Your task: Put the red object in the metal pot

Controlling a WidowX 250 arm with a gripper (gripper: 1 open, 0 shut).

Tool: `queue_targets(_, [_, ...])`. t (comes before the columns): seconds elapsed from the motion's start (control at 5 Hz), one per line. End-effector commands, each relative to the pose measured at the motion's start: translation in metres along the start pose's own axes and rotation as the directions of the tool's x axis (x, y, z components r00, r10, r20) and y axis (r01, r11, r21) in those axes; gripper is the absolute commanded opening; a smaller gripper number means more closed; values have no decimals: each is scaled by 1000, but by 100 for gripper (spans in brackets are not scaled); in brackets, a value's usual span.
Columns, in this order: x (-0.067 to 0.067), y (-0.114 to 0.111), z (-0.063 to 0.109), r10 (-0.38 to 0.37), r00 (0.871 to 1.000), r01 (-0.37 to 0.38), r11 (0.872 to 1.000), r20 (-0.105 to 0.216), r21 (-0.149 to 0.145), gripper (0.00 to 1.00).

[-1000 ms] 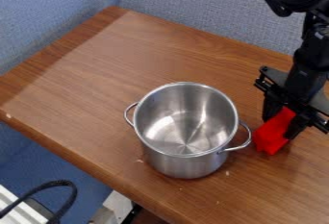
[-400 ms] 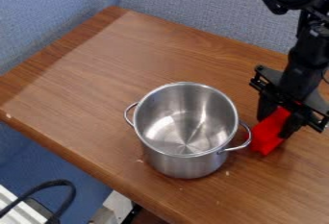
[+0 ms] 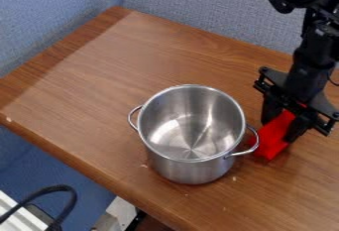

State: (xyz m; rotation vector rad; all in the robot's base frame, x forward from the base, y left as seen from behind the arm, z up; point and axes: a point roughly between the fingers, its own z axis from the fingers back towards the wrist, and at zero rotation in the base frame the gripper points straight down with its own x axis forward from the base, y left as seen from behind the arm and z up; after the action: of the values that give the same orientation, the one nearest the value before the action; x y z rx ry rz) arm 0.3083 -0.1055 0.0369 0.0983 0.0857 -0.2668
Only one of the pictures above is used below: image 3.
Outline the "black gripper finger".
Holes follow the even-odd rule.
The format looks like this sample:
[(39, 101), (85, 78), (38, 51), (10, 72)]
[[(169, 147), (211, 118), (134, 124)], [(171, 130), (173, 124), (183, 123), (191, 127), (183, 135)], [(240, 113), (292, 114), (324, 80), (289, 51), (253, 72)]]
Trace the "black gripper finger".
[(278, 99), (272, 95), (266, 95), (264, 97), (264, 104), (261, 110), (261, 123), (266, 125), (273, 119), (278, 117), (282, 111), (284, 106)]
[(284, 140), (288, 143), (293, 143), (312, 128), (313, 128), (313, 120), (305, 115), (297, 116), (292, 121), (290, 125), (288, 126), (288, 131)]

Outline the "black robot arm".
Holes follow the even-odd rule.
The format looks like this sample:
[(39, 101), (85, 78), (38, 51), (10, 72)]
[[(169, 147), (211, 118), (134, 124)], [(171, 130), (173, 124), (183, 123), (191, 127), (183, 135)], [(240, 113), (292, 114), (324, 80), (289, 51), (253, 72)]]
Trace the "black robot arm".
[(261, 122), (272, 122), (285, 110), (294, 118), (282, 140), (294, 142), (308, 130), (332, 133), (339, 110), (325, 95), (339, 64), (339, 0), (269, 0), (274, 9), (289, 14), (304, 9), (302, 43), (293, 54), (290, 71), (260, 69), (254, 88), (264, 94)]

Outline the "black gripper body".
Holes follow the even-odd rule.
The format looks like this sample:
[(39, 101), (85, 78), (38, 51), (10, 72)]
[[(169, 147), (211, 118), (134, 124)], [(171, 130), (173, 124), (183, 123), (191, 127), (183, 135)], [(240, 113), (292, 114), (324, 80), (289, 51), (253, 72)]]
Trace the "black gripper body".
[(290, 111), (296, 117), (305, 115), (313, 120), (313, 128), (322, 135), (329, 136), (334, 125), (339, 122), (339, 110), (328, 100), (324, 92), (320, 92), (309, 102), (302, 102), (284, 89), (288, 74), (269, 67), (260, 69), (260, 78), (254, 82), (254, 88), (264, 96), (274, 96), (284, 106), (284, 111)]

